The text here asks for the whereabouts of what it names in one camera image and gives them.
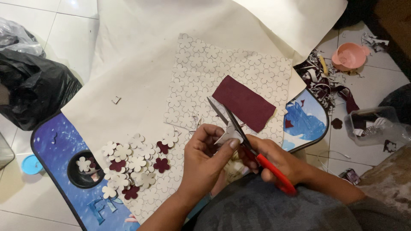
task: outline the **person's right hand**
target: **person's right hand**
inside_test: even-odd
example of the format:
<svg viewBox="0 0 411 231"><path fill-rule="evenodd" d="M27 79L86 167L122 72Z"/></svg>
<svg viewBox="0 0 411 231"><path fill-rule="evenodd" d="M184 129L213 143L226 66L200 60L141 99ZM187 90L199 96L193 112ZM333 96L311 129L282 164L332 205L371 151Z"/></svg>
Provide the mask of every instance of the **person's right hand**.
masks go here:
<svg viewBox="0 0 411 231"><path fill-rule="evenodd" d="M291 181L293 185L304 182L305 178L308 176L310 165L297 159L289 152L284 151L272 140L260 139L253 135L247 135L247 139L250 141L254 151L265 156ZM241 148L238 149L238 155L245 166L249 167L254 173L258 173L258 164L255 162L255 159L249 158ZM265 182L276 183L277 181L277 178L268 169L263 169L261 178Z"/></svg>

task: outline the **hand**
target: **hand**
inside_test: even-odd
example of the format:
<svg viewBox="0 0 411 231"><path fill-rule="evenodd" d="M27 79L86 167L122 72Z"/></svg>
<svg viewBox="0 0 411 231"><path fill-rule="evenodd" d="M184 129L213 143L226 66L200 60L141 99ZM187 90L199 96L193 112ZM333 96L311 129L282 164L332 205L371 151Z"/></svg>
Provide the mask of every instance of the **hand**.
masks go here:
<svg viewBox="0 0 411 231"><path fill-rule="evenodd" d="M198 203L211 191L222 169L240 144L239 139L230 139L216 153L217 146L214 143L223 134L222 128L203 124L185 146L184 173L177 193L190 200L191 204Z"/></svg>
<svg viewBox="0 0 411 231"><path fill-rule="evenodd" d="M307 170L310 166L291 155L289 152L284 151L274 141L269 139L260 139L253 135L247 135L251 146L257 153L261 153L271 163L274 164L290 181L293 185L303 183L308 177ZM242 159L244 165L249 167L254 173L258 173L258 164L255 159L248 157L244 151L240 148L238 150L238 156ZM265 182L276 183L277 178L274 174L268 170L263 169L261 172L261 178Z"/></svg>

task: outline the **pink bowl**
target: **pink bowl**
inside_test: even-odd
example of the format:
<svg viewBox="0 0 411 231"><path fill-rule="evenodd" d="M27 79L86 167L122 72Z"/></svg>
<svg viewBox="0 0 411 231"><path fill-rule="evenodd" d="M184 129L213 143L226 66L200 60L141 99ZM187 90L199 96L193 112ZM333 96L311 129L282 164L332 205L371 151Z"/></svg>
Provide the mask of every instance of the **pink bowl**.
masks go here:
<svg viewBox="0 0 411 231"><path fill-rule="evenodd" d="M349 71L364 65L367 55L369 49L366 46L346 42L332 55L332 64L341 71Z"/></svg>

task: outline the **red scissors handle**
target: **red scissors handle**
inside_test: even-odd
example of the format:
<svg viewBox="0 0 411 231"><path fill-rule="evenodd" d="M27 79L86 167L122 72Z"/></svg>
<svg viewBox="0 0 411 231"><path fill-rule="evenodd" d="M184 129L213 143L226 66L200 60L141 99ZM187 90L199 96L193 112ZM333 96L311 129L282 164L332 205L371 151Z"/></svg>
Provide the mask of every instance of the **red scissors handle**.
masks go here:
<svg viewBox="0 0 411 231"><path fill-rule="evenodd" d="M290 180L276 168L270 161L265 158L262 154L258 154L256 157L258 162L261 164L263 168L269 169L278 179L280 182L276 183L277 186L281 191L285 192L287 195L294 196L297 194L296 189L291 184Z"/></svg>

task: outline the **clear plastic container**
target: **clear plastic container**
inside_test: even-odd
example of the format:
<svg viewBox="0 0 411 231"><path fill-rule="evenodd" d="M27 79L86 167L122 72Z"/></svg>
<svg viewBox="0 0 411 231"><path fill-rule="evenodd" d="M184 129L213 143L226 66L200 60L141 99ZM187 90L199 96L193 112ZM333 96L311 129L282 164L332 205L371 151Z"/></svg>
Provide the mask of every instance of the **clear plastic container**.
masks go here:
<svg viewBox="0 0 411 231"><path fill-rule="evenodd" d="M391 106L352 111L344 117L344 122L348 137L358 146L384 144L385 140L405 144L411 141L409 126L399 123Z"/></svg>
<svg viewBox="0 0 411 231"><path fill-rule="evenodd" d="M14 160L14 152L0 133L0 170Z"/></svg>

